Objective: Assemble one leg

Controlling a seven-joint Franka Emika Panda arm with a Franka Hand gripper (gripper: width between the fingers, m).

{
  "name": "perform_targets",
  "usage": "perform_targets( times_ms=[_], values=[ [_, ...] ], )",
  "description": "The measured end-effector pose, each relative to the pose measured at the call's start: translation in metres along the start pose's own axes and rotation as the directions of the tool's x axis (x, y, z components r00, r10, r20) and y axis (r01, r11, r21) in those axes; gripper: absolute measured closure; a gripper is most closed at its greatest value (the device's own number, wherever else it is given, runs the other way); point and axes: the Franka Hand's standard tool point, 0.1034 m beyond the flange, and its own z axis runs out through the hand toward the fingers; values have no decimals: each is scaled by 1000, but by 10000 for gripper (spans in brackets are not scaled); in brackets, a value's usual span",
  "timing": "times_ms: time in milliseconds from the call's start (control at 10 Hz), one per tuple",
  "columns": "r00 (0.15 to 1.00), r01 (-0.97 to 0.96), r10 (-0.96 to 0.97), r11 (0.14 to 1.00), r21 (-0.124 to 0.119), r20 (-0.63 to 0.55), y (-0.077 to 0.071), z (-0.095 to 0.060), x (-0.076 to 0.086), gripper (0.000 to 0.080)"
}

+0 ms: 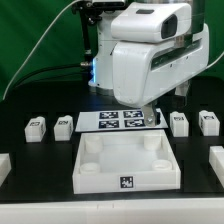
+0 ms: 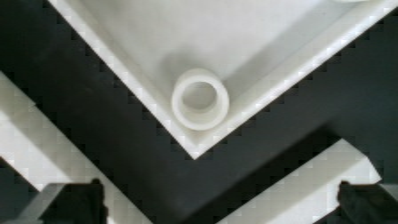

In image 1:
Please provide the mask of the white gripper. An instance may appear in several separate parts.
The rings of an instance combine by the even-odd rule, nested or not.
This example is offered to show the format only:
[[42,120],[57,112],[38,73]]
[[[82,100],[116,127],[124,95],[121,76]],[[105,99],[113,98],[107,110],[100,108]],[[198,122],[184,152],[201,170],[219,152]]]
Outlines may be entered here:
[[130,107],[145,105],[148,127],[157,120],[150,102],[175,87],[175,95],[186,98],[190,83],[185,81],[208,64],[208,26],[200,22],[194,28],[193,22],[188,2],[133,2],[112,21],[111,33],[118,40],[112,53],[115,98]]

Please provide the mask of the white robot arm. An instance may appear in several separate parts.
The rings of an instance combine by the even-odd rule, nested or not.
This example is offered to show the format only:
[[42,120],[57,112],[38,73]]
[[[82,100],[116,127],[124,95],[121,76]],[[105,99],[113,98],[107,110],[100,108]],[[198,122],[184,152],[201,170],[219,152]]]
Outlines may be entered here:
[[158,123],[156,100],[174,89],[184,96],[189,80],[209,59],[205,0],[92,0],[98,53],[91,88],[140,108],[144,123]]

